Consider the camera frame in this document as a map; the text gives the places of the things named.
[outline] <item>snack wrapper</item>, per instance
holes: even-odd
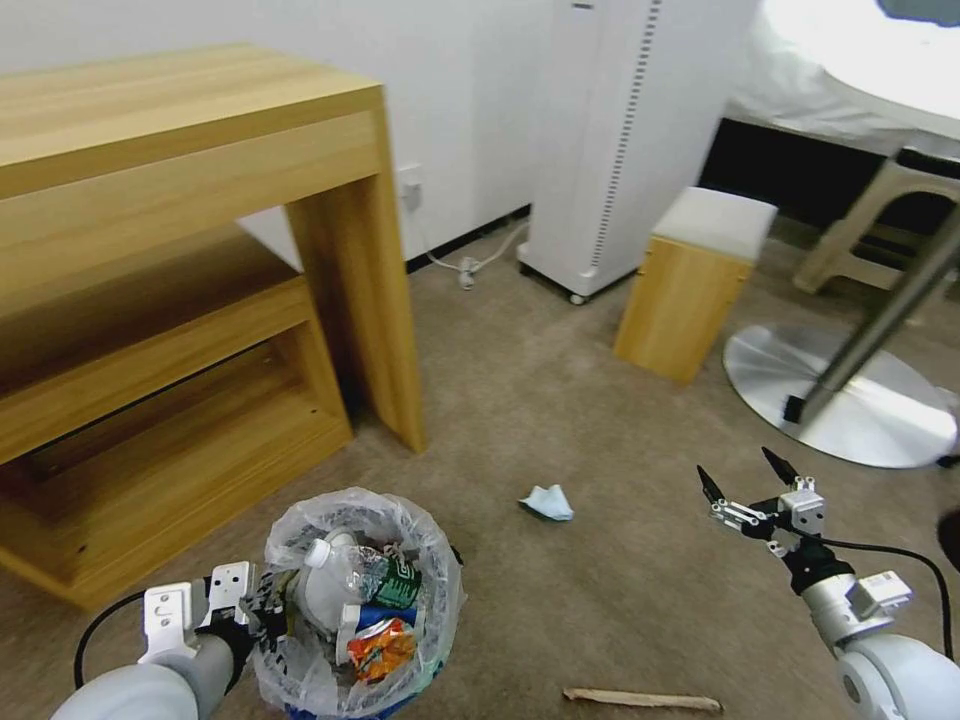
[[[347,643],[357,679],[371,683],[383,680],[411,660],[416,651],[413,628],[400,618],[371,625]]]

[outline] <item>beige stool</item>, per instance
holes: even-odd
[[[653,230],[614,346],[617,357],[686,385],[750,275],[777,209],[687,188]]]
[[[808,293],[818,292],[832,277],[848,277],[889,290],[900,277],[894,267],[853,254],[860,239],[874,234],[902,243],[906,233],[891,237],[877,217],[893,200],[915,192],[942,195],[960,202],[960,146],[939,138],[918,137],[897,155],[888,158],[847,216],[833,223],[793,276],[793,284]],[[955,278],[950,274],[922,306],[920,313],[939,303]]]

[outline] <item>wooden stick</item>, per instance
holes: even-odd
[[[684,710],[697,710],[721,715],[723,705],[713,698],[699,695],[650,695],[648,693],[628,693],[619,690],[595,690],[593,688],[566,688],[563,695],[568,700],[592,700],[593,702],[631,707],[667,707]]]

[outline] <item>black cable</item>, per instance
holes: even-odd
[[[891,547],[889,545],[871,545],[869,543],[854,543],[847,542],[845,540],[829,540],[817,535],[811,535],[808,532],[798,530],[792,526],[790,527],[790,532],[819,542],[822,545],[847,548],[849,550],[865,550],[867,552],[882,552],[890,555],[902,555],[903,557],[919,560],[928,568],[930,568],[930,570],[933,572],[933,576],[937,579],[937,588],[940,590],[940,614],[943,619],[943,654],[946,655],[950,660],[953,660],[953,621],[950,617],[950,590],[947,588],[946,578],[943,577],[943,573],[940,571],[940,568],[936,566],[933,560],[925,555],[913,552],[912,550],[904,550],[903,548]]]
[[[117,602],[97,615],[92,623],[87,625],[87,629],[84,630],[83,635],[80,636],[80,642],[77,643],[77,652],[73,656],[73,684],[77,690],[83,687],[83,654],[87,650],[87,644],[90,642],[90,638],[93,637],[93,633],[103,624],[104,620],[113,615],[117,610],[142,598],[143,593],[144,591],[140,590],[132,595],[127,595],[122,600],[117,600]]]

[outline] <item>brown carpet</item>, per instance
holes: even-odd
[[[726,333],[756,322],[849,327],[879,297],[851,283],[815,298],[796,291],[789,277],[803,233],[779,223],[776,234],[790,242],[768,243]],[[469,251],[483,257],[500,237]],[[287,506],[362,485],[427,508],[466,563],[469,599],[450,663],[400,718],[681,717],[570,703],[561,689],[571,685],[705,694],[737,719],[852,717],[785,569],[762,544],[707,518],[694,466],[704,465],[729,496],[758,500],[780,487],[760,454],[768,445],[817,477],[830,502],[831,535],[900,543],[945,570],[936,521],[960,504],[960,469],[879,471],[792,442],[734,394],[720,343],[697,381],[678,390],[611,353],[626,283],[576,308],[521,277],[509,257],[469,293],[439,268],[411,278],[430,438],[424,455],[411,456],[375,421],[359,418],[348,448],[150,582],[259,559],[271,522]],[[958,391],[960,305],[948,303],[935,325],[904,330],[891,347]],[[563,486],[573,522],[549,524],[518,508],[535,483]],[[900,558],[843,557],[861,573],[901,573],[916,598],[899,631],[939,647],[937,595],[925,568]],[[949,576],[960,598],[960,576],[952,569]],[[45,718],[68,695],[74,645],[88,619],[0,576],[5,718]],[[141,652],[137,610],[129,608],[101,629],[88,676]],[[248,671],[217,717],[282,714],[261,703]]]

